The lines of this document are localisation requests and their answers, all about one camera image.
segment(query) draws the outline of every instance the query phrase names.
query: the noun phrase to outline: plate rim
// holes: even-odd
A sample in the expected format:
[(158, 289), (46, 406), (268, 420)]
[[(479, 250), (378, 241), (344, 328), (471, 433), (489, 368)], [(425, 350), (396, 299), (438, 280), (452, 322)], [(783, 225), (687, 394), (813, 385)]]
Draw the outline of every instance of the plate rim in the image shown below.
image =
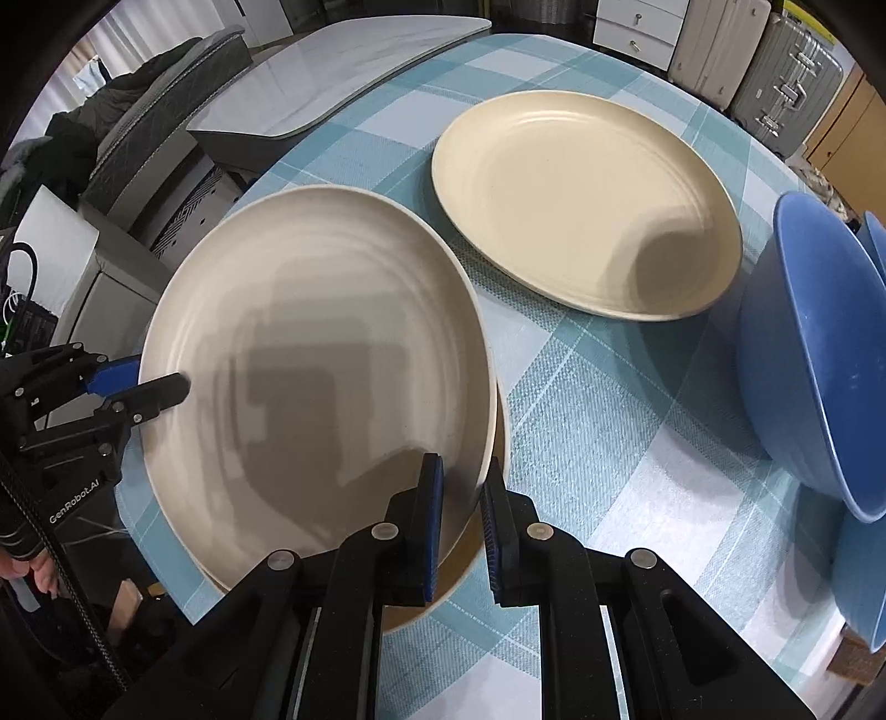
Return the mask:
[[(433, 239), (437, 243), (439, 248), (443, 251), (444, 255), (450, 261), (450, 264), (455, 266), (455, 272), (456, 272), (458, 278), (461, 280), (464, 289), (467, 291), (471, 306), (473, 307), (474, 312), (477, 316), (478, 329), (480, 331), (480, 337), (483, 341), (482, 346), (485, 350), (486, 376), (488, 378), (488, 384), (489, 384), (489, 404), (488, 404), (487, 412), (486, 412), (486, 416), (487, 416), (486, 443), (485, 443), (484, 451), (483, 451), (483, 460), (480, 463), (480, 471), (478, 474), (477, 484), (474, 489), (474, 493), (478, 498), (480, 487), (481, 487), (483, 481), (485, 481), (485, 479), (486, 479), (486, 474), (489, 471), (489, 464), (492, 461), (493, 446), (494, 446), (494, 439), (495, 439), (495, 426), (496, 426), (496, 418), (497, 418), (497, 411), (498, 411), (498, 407), (497, 407), (498, 389), (497, 389), (497, 375), (496, 375), (495, 367), (494, 367), (492, 348), (489, 344), (488, 338), (486, 337), (486, 328), (484, 327), (483, 316), (480, 311), (480, 305), (479, 305), (479, 300), (477, 297), (477, 291), (474, 288), (473, 284), (470, 282), (470, 278), (468, 277), (468, 273), (465, 270), (465, 268), (462, 266), (462, 264), (459, 262), (458, 257), (455, 255), (455, 252), (453, 252), (452, 248), (439, 235), (439, 233), (437, 231), (435, 231), (417, 213), (413, 212), (408, 207), (401, 205), (396, 200), (391, 200), (390, 198), (387, 198), (385, 195), (382, 195), (378, 192), (373, 192), (372, 190), (365, 190), (365, 189), (359, 188), (359, 187), (352, 187), (350, 185), (341, 185), (341, 184), (332, 184), (332, 183), (299, 185), (297, 187), (283, 188), (282, 190), (272, 192), (268, 195), (265, 195), (262, 198), (255, 200), (254, 202), (250, 202), (250, 203), (244, 205), (243, 207), (239, 208), (237, 211), (231, 213), (230, 215), (223, 217), (221, 222), (218, 223), (215, 227), (213, 227), (197, 243), (197, 245), (194, 246), (193, 250), (191, 250), (190, 253), (188, 253), (187, 257), (185, 257), (182, 264), (175, 271), (175, 273), (173, 274), (173, 277), (170, 278), (166, 289), (164, 289), (163, 294), (160, 296), (159, 302), (157, 303), (157, 307), (154, 309), (153, 315), (151, 317), (151, 322), (148, 324), (148, 331), (147, 331), (147, 334), (145, 335), (145, 338), (144, 338), (144, 345), (142, 348), (141, 357), (144, 358), (145, 350), (148, 347), (150, 347), (152, 332), (159, 332), (159, 331), (154, 331), (154, 318), (157, 317), (157, 315), (159, 314), (160, 309), (163, 307), (164, 301), (166, 301), (167, 304), (169, 304), (171, 302), (168, 299), (169, 296), (167, 294), (169, 287), (175, 282), (176, 276), (183, 275), (182, 270), (188, 265), (189, 262), (191, 264), (194, 264), (194, 262), (197, 262), (196, 260), (192, 261), (192, 259), (196, 257), (196, 251), (198, 250), (199, 246), (202, 245), (206, 241), (206, 239), (209, 238), (213, 233), (215, 233), (219, 228), (221, 228), (223, 225), (229, 223), (233, 218), (237, 217), (238, 215), (241, 215), (245, 211), (250, 210), (251, 208), (260, 207), (262, 203), (266, 203), (270, 200), (279, 198), (280, 196), (283, 196), (283, 195), (304, 193), (304, 192), (343, 192), (343, 193), (348, 193), (348, 194), (359, 194), (359, 195), (367, 196), (367, 197), (372, 198), (373, 200), (381, 200), (389, 207), (401, 212), (406, 217), (410, 218), (414, 223), (416, 223), (424, 231), (424, 234), (428, 235), (430, 239)], [(144, 365), (144, 362), (142, 362), (139, 364), (139, 368), (138, 368), (138, 382), (140, 384), (147, 382), (148, 380), (152, 380), (152, 378), (146, 378), (145, 377), (146, 374), (148, 374), (148, 373), (145, 372), (145, 365)], [(161, 513), (163, 513), (163, 517), (167, 521), (167, 525), (169, 526), (169, 529), (172, 530), (173, 535), (175, 536), (175, 539), (178, 540), (179, 544), (181, 544), (181, 546), (184, 548), (184, 550), (188, 553), (190, 558), (193, 560), (194, 565), (197, 567), (198, 570), (201, 571), (201, 574), (205, 575), (206, 572), (204, 572), (204, 564), (198, 560), (196, 554), (188, 547), (188, 545), (182, 539), (178, 530), (175, 528), (175, 525), (170, 520), (167, 509), (164, 507), (163, 502), (160, 499), (160, 493), (157, 492), (157, 487), (156, 487), (155, 482), (152, 478), (151, 463), (149, 461), (150, 453), (148, 452), (148, 450), (145, 446), (146, 445), (145, 441), (150, 440), (150, 435), (151, 435), (150, 423), (145, 423), (144, 426), (139, 426), (139, 427), (141, 429), (141, 435), (142, 435), (141, 441), (142, 441), (142, 456), (144, 458), (144, 471), (148, 477), (148, 482), (151, 484), (151, 490), (152, 490), (152, 493), (153, 493), (155, 499), (157, 500), (157, 505), (159, 507), (159, 511)], [(455, 539), (455, 542), (453, 542), (453, 546), (447, 550), (447, 556), (453, 550), (453, 548), (455, 548), (455, 544), (461, 538), (465, 528), (467, 528), (468, 524), (470, 523), (470, 518), (474, 512), (473, 508), (475, 507), (475, 505), (476, 505), (476, 503), (471, 506), (472, 507), (471, 512), (468, 514), (467, 520), (465, 521), (465, 524), (462, 527), (462, 530), (459, 533), (459, 536)]]
[[(605, 103), (607, 105), (615, 106), (619, 110), (625, 111), (627, 113), (632, 113), (633, 115), (636, 115), (636, 116), (642, 118), (643, 121), (651, 122), (653, 125), (656, 125), (659, 128), (665, 130), (666, 132), (671, 133), (671, 135), (673, 137), (675, 137), (677, 140), (680, 140), (681, 143), (684, 144), (687, 147), (687, 149), (689, 149), (689, 151), (693, 155), (695, 155), (696, 158), (698, 158), (698, 160), (700, 160), (704, 164), (704, 166), (707, 168), (708, 172), (713, 176), (714, 180), (716, 181), (717, 186), (720, 188), (720, 190), (723, 192), (723, 195), (728, 200), (729, 206), (732, 208), (732, 219), (734, 220), (734, 227), (737, 230), (739, 252), (737, 255), (737, 261), (735, 263), (735, 268), (732, 273), (732, 277), (730, 278), (730, 280), (726, 284), (726, 286), (723, 288), (723, 290), (720, 292), (720, 294), (717, 295), (715, 298), (713, 298), (713, 300), (705, 303), (704, 305), (698, 307), (697, 309), (687, 310), (685, 312), (680, 312), (680, 313), (637, 313), (637, 312), (630, 312), (630, 311), (614, 311), (612, 309), (602, 308), (598, 305), (592, 305), (591, 303), (573, 302), (573, 301), (570, 301), (570, 300), (562, 297), (561, 295), (558, 295), (557, 293), (553, 293), (553, 292), (550, 292), (549, 290), (539, 287), (537, 284), (533, 283), (531, 280), (528, 280), (526, 278), (521, 278), (519, 275), (516, 274), (516, 272), (509, 270), (504, 265), (497, 262), (494, 258), (490, 257), (489, 254), (483, 248), (481, 248), (480, 246), (475, 244), (474, 241), (470, 239), (470, 236), (462, 230), (462, 228), (459, 226), (458, 221), (449, 213), (449, 210), (447, 210), (447, 204), (444, 201), (443, 195), (441, 194), (441, 192), (439, 190), (439, 183), (441, 181), (438, 178), (442, 174), (442, 170), (439, 168), (439, 164), (440, 164), (439, 157), (443, 154), (443, 152), (446, 151), (445, 144), (451, 144), (453, 142), (453, 140), (451, 139), (452, 135), (455, 133), (455, 130), (453, 130), (453, 128), (456, 128), (459, 123), (464, 122), (463, 118), (465, 118), (472, 111), (476, 110), (477, 108), (479, 108), (481, 106), (491, 105), (492, 103), (502, 101), (504, 98), (512, 98), (517, 95), (522, 95), (522, 96), (525, 96), (525, 95), (579, 96), (582, 98), (588, 98), (591, 101)], [(539, 89), (539, 90), (518, 90), (516, 92), (506, 92), (503, 95), (497, 95), (494, 98), (489, 98), (487, 100), (483, 100), (483, 101), (477, 103), (476, 105), (469, 107), (462, 114), (458, 115), (454, 120), (452, 120), (452, 122), (450, 122), (447, 125), (447, 128), (445, 130), (443, 130), (443, 132), (440, 134), (440, 137), (437, 140), (437, 144), (435, 144), (435, 146), (434, 146), (433, 154), (431, 155), (431, 183), (434, 186), (434, 192), (437, 194), (437, 199), (439, 200), (440, 206), (443, 208), (443, 211), (446, 213), (447, 218), (449, 218), (449, 221), (455, 226), (455, 228), (459, 231), (459, 233), (462, 235), (462, 237), (465, 238), (470, 243), (471, 247), (473, 247), (475, 250), (477, 250), (477, 252), (479, 252), (481, 255), (483, 255), (483, 257), (487, 261), (489, 261), (493, 266), (498, 268), (498, 270), (501, 270), (501, 272), (503, 272), (509, 278), (512, 278), (513, 280), (518, 282), (520, 285), (522, 285), (524, 287), (528, 287), (530, 290), (534, 291), (535, 293), (538, 293), (539, 295), (543, 295), (544, 297), (546, 297), (550, 300), (553, 300), (554, 302), (559, 302), (561, 305), (564, 305), (567, 308), (573, 308), (576, 310), (581, 310), (582, 312), (589, 312), (589, 313), (593, 313), (595, 315), (600, 315), (603, 317), (612, 317), (617, 320), (633, 320), (633, 321), (637, 321), (637, 322), (667, 322), (669, 320), (681, 320), (682, 318), (692, 317), (693, 315), (698, 315), (699, 313), (704, 312), (705, 310), (709, 309), (715, 302), (717, 302), (717, 300), (719, 300), (721, 297), (723, 297), (723, 295), (726, 293), (726, 291), (729, 289), (729, 287), (732, 286), (732, 284), (735, 282), (735, 278), (738, 276), (739, 271), (741, 270), (741, 267), (742, 267), (742, 258), (743, 258), (743, 254), (744, 254), (744, 233), (742, 230), (742, 224), (738, 219), (738, 212), (735, 209), (735, 203), (732, 200), (732, 196), (729, 195), (729, 192), (728, 192), (726, 186), (723, 184), (723, 181), (719, 178), (717, 173), (714, 172), (713, 168), (708, 164), (708, 161), (705, 160), (696, 151), (696, 149), (692, 145), (690, 145), (688, 142), (686, 142), (686, 140), (684, 140), (679, 135), (672, 133), (664, 125), (652, 120), (651, 118), (647, 117), (643, 113), (640, 113), (639, 111), (634, 110), (632, 107), (627, 107), (627, 106), (621, 105), (620, 103), (617, 103), (614, 100), (611, 100), (609, 98), (601, 98), (600, 96), (597, 96), (597, 95), (590, 95), (589, 93), (578, 92), (576, 90)]]

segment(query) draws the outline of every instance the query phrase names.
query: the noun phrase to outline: white drawer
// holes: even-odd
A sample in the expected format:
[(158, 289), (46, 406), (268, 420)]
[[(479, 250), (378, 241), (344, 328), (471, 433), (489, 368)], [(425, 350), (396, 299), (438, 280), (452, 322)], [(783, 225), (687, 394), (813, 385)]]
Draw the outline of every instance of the white drawer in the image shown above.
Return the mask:
[(629, 27), (616, 25), (608, 20), (597, 18), (594, 42), (605, 48), (611, 48), (632, 58), (648, 62), (662, 70), (667, 70), (671, 65), (673, 45), (665, 43), (657, 37), (638, 33)]
[(655, 5), (659, 10), (669, 12), (679, 18), (686, 17), (686, 8), (689, 0), (646, 0), (650, 5)]
[(639, 30), (646, 35), (664, 40), (669, 45), (677, 44), (680, 28), (683, 25), (683, 18), (671, 15), (654, 5), (642, 3), (640, 0), (600, 0), (597, 18)]

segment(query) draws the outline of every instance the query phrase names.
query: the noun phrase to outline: blue bowl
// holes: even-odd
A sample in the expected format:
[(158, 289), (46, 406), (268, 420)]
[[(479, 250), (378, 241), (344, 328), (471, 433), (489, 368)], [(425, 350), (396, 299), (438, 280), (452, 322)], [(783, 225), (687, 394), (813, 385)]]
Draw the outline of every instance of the blue bowl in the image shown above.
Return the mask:
[(864, 222), (859, 228), (859, 242), (871, 256), (880, 277), (886, 280), (886, 267), (883, 267), (883, 261), (886, 261), (886, 228), (874, 213), (865, 213)]
[(742, 299), (744, 406), (773, 460), (874, 522), (886, 514), (886, 287), (812, 196), (784, 195), (774, 226)]
[(875, 653), (886, 642), (886, 520), (867, 525), (848, 513), (836, 547), (831, 585), (849, 626)]

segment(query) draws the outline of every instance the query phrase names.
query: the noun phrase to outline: wooden cabinet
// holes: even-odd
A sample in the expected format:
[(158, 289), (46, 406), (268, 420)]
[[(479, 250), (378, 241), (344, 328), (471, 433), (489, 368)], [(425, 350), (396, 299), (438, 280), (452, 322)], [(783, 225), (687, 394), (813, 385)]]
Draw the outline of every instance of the wooden cabinet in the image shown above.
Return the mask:
[(846, 85), (807, 141), (806, 158), (856, 213), (886, 220), (886, 105), (860, 72)]

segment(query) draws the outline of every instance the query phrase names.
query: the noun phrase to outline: human hand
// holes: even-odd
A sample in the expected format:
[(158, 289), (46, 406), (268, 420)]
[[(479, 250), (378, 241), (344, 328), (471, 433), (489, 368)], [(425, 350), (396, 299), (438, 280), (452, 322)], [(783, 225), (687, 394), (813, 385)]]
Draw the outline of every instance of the human hand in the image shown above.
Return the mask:
[(40, 592), (48, 592), (53, 598), (58, 596), (58, 575), (55, 563), (50, 554), (43, 548), (31, 560), (14, 560), (3, 548), (0, 548), (0, 577), (14, 580), (34, 571), (34, 585)]

